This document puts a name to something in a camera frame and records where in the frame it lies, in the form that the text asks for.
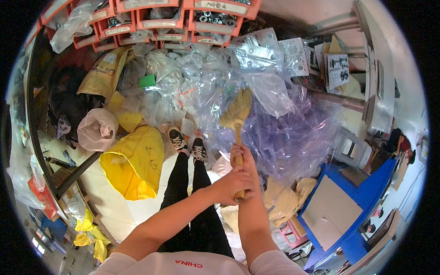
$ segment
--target sneaker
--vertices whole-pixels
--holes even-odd
[[[183,138],[183,135],[180,132],[179,128],[171,127],[168,130],[168,136],[176,150],[178,151],[183,149],[188,150],[187,142]]]
[[[192,147],[193,155],[194,155],[194,162],[197,161],[205,161],[206,156],[206,149],[203,145],[203,139],[201,137],[196,137],[193,142]]]

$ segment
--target wooden handle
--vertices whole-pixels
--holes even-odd
[[[242,126],[240,124],[236,124],[234,127],[234,131],[235,131],[235,143],[236,144],[242,144],[242,137],[240,135]],[[243,165],[243,157],[239,156],[235,158],[235,165]],[[245,191],[244,190],[240,190],[237,193],[235,193],[234,195],[234,201],[241,203],[245,201]]]

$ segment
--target white plastic stool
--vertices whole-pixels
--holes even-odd
[[[363,169],[371,155],[371,146],[355,134],[341,127],[336,135],[334,158],[351,167]]]

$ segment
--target hand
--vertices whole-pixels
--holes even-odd
[[[243,144],[234,144],[231,147],[231,166],[235,168],[235,158],[238,156],[243,157],[243,167],[246,171],[249,171],[252,174],[257,174],[257,166],[255,165],[255,160],[253,159],[252,153],[249,148],[244,146]]]
[[[248,199],[255,195],[254,187],[255,184],[249,172],[243,166],[237,166],[206,189],[213,196],[214,203],[237,205],[238,203],[234,201],[235,193],[246,190],[246,199]]]

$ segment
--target shoelace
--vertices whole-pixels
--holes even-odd
[[[181,140],[179,136],[172,139],[172,143],[176,149],[183,147],[183,140]]]
[[[196,158],[204,158],[205,155],[203,154],[203,146],[194,146],[194,156]]]

